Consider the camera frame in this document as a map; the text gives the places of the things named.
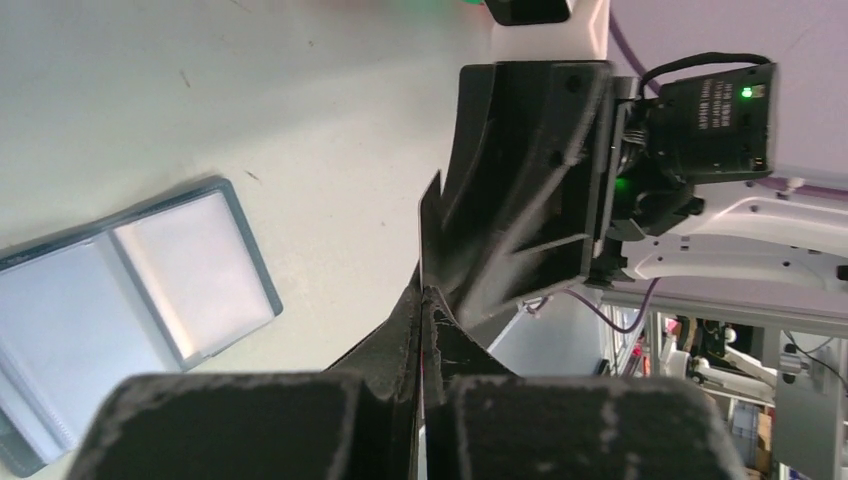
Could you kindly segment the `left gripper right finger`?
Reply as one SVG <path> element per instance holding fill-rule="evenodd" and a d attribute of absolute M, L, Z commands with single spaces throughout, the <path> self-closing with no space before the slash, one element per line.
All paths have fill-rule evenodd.
<path fill-rule="evenodd" d="M 743 479 L 714 404 L 667 377 L 520 377 L 422 298 L 431 479 Z"/>

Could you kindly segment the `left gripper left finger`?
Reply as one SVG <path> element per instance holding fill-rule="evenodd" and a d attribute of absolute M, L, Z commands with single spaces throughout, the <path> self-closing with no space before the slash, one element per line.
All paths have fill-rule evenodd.
<path fill-rule="evenodd" d="M 422 291 L 320 372 L 145 374 L 100 407 L 71 479 L 413 479 Z"/>

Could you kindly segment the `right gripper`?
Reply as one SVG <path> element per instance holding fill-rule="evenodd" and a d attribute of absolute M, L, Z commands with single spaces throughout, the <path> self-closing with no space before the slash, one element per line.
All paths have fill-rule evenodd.
<path fill-rule="evenodd" d="M 606 210 L 613 126 L 607 61 L 528 62 L 526 147 L 498 148 L 460 214 L 442 224 L 441 193 L 422 204 L 424 277 L 456 320 L 478 325 L 517 303 L 585 280 L 625 279 L 623 246 L 659 237 L 705 212 L 698 185 L 753 181 L 775 168 L 777 65 L 664 84 L 639 98 L 624 127 L 610 225 Z"/>

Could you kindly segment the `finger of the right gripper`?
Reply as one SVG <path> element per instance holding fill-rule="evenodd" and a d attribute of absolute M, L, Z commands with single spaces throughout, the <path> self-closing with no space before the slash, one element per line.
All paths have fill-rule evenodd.
<path fill-rule="evenodd" d="M 444 226 L 460 214 L 478 178 L 489 176 L 498 148 L 526 147 L 530 132 L 528 62 L 497 62 L 463 67 L 459 75 L 456 121 L 448 172 L 441 197 Z"/>

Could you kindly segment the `blue leather card holder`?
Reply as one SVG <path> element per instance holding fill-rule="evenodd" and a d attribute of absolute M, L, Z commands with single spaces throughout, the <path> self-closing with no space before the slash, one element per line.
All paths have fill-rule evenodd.
<path fill-rule="evenodd" d="M 233 184 L 210 176 L 1 253 L 1 463 L 74 450 L 125 378 L 185 372 L 283 310 Z"/>

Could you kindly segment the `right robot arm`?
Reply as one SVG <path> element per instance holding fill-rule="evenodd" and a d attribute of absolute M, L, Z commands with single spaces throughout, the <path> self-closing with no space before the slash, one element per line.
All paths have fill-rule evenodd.
<path fill-rule="evenodd" d="M 843 1 L 487 1 L 421 281 L 463 323 L 589 282 L 847 289 Z"/>

